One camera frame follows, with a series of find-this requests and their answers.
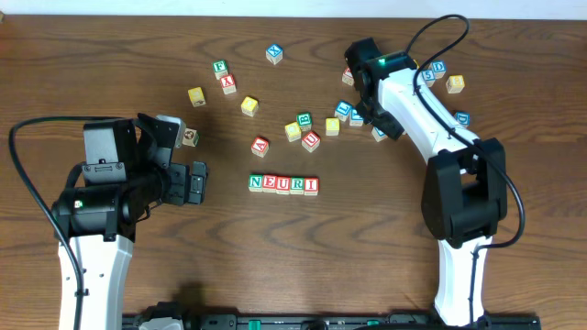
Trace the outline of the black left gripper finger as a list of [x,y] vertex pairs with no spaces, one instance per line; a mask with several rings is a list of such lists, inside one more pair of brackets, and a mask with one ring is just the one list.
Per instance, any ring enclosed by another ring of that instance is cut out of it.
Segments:
[[142,160],[152,162],[161,169],[170,168],[175,150],[172,126],[155,117],[139,113],[136,127],[140,129],[138,151]]
[[190,191],[188,196],[189,204],[201,204],[205,199],[205,187],[208,175],[208,168],[204,162],[195,161],[192,166]]

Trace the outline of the blue P wooden block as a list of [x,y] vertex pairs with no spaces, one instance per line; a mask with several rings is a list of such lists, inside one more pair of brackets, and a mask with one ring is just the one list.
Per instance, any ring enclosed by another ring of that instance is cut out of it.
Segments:
[[372,128],[371,134],[377,142],[381,142],[387,138],[387,135],[376,126]]

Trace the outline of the blue T wooden block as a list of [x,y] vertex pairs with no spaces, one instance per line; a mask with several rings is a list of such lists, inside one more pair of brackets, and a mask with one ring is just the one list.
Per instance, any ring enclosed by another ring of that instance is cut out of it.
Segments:
[[361,127],[364,124],[363,118],[356,109],[352,109],[349,116],[349,125],[351,127]]

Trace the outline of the green N wooden block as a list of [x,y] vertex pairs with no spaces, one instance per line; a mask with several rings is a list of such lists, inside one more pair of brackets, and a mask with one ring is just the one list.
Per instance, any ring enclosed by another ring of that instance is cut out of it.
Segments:
[[262,192],[262,180],[262,174],[250,174],[248,181],[249,190],[251,192]]

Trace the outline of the red E wooden block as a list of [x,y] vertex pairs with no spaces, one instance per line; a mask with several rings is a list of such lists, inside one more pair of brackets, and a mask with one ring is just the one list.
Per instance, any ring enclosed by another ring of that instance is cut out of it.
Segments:
[[264,193],[275,193],[276,192],[276,181],[275,175],[263,175],[261,188]]

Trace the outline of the red u wooden block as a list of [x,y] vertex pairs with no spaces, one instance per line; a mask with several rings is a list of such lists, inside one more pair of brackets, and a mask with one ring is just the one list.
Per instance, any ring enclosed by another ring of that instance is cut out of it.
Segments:
[[278,176],[276,178],[275,191],[277,194],[289,194],[291,191],[291,178]]
[[308,152],[314,152],[319,147],[320,142],[320,136],[314,131],[310,131],[302,137],[302,146]]

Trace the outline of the red i wooden block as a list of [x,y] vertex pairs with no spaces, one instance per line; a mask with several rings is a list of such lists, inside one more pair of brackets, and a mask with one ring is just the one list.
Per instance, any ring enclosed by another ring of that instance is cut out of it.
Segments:
[[341,81],[349,86],[354,85],[354,78],[349,67],[347,67],[345,71],[343,71]]
[[304,195],[316,196],[319,193],[319,179],[305,178],[304,180]]

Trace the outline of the green R wooden block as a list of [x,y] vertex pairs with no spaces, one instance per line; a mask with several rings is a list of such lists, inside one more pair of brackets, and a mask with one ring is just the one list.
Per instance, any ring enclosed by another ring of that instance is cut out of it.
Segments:
[[305,194],[305,179],[302,177],[291,177],[290,194]]

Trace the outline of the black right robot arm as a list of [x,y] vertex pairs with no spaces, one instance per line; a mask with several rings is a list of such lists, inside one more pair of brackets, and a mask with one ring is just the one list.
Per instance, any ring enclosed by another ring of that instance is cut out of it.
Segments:
[[471,150],[477,136],[415,76],[411,58],[349,49],[345,59],[360,93],[360,116],[389,138],[409,136],[426,162],[421,211],[439,247],[435,309],[445,325],[470,325],[484,314],[485,246],[506,214],[505,184]]

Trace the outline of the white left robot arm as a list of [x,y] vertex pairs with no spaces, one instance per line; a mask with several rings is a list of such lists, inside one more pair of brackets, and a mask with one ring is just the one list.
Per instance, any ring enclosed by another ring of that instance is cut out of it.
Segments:
[[119,329],[138,222],[161,204],[201,204],[207,167],[172,162],[198,136],[178,117],[89,121],[85,162],[75,166],[51,207],[64,242],[61,329]]

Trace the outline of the soccer ball J wooden block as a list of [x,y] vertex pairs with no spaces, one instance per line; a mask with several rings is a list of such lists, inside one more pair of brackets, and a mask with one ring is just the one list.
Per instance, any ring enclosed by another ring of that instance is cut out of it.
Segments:
[[196,147],[199,141],[197,130],[186,128],[183,133],[183,144],[189,147]]

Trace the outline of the blue L wooden block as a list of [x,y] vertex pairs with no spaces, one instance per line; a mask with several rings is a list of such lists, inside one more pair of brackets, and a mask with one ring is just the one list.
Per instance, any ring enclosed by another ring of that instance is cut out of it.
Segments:
[[340,101],[334,111],[334,116],[341,122],[346,122],[352,112],[353,106],[345,101]]

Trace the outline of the yellow acorn wooden block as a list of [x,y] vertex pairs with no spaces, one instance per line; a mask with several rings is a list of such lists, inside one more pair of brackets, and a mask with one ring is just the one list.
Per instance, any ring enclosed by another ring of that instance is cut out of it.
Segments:
[[195,87],[187,91],[193,107],[205,105],[205,96],[201,87]]

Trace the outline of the blue 5 wooden block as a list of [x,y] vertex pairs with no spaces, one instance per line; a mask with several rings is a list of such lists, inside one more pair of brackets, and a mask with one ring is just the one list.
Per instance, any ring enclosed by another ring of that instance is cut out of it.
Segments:
[[432,87],[434,85],[436,76],[432,70],[423,70],[421,76],[427,87]]

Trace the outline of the red A wooden block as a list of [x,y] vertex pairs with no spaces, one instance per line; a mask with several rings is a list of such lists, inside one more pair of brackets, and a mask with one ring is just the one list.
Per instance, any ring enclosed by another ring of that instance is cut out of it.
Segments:
[[262,137],[256,137],[251,144],[251,152],[261,158],[265,157],[269,148],[269,141]]

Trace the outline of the blue D wooden block upper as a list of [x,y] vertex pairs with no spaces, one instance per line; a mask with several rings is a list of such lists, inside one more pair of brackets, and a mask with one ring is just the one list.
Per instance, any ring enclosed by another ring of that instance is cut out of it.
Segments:
[[440,80],[447,72],[447,67],[443,60],[432,61],[429,64],[429,69],[434,73],[436,80]]

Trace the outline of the blue d wooden block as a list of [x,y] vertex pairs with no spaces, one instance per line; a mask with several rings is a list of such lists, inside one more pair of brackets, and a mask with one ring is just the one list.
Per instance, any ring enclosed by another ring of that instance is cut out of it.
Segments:
[[455,120],[463,127],[468,127],[471,123],[471,116],[469,113],[466,112],[456,112]]
[[432,61],[429,64],[429,69],[434,73],[436,80],[440,80],[447,72],[447,67],[443,60]]

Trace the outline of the blue D wooden block lower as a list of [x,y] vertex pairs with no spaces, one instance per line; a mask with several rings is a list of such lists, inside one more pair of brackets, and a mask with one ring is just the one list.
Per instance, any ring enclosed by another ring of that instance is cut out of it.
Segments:
[[463,127],[468,127],[471,123],[471,116],[469,113],[466,112],[456,112],[455,120]]

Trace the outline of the yellow 8 wooden block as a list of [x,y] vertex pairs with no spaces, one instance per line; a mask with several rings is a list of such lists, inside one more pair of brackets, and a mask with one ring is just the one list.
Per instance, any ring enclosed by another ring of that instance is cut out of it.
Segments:
[[465,81],[462,75],[450,75],[446,81],[446,88],[449,94],[458,94],[464,87]]

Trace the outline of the green B wooden block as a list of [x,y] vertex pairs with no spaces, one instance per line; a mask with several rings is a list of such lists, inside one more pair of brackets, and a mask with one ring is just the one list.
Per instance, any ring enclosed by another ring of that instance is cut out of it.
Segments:
[[312,129],[313,120],[309,112],[299,113],[296,115],[296,122],[302,132],[307,132]]

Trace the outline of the red Y wooden block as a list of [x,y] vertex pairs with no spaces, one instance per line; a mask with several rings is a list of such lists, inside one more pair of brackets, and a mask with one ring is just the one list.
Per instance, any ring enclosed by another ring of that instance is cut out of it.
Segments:
[[236,82],[232,74],[221,77],[220,83],[224,94],[232,94],[237,91]]

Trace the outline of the green F wooden block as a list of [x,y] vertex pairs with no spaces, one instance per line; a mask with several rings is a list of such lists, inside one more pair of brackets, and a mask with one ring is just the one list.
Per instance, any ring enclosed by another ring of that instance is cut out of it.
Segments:
[[217,80],[228,75],[228,66],[224,60],[216,60],[212,63],[214,75]]

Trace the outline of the yellow C wooden block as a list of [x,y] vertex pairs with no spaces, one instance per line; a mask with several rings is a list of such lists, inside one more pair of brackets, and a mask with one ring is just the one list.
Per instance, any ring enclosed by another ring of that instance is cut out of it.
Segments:
[[289,142],[294,142],[301,138],[302,130],[297,122],[292,122],[284,126],[284,131]]

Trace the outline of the yellow O wooden block left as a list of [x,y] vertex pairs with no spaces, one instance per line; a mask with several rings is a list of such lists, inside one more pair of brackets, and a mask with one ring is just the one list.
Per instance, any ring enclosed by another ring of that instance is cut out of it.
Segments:
[[255,116],[259,110],[259,101],[250,96],[246,96],[241,103],[241,112],[247,116]]

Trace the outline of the blue X wooden block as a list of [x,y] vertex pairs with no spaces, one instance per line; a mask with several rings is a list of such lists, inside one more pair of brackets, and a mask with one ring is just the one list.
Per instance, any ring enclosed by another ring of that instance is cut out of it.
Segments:
[[266,49],[266,58],[273,65],[278,64],[283,58],[283,49],[277,44],[270,45]]

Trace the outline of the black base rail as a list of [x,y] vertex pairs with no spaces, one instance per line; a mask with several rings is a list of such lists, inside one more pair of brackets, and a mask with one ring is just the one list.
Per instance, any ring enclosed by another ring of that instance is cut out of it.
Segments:
[[244,315],[202,314],[181,310],[175,302],[159,302],[142,314],[122,317],[123,330],[413,330],[446,329],[432,313],[389,315]]

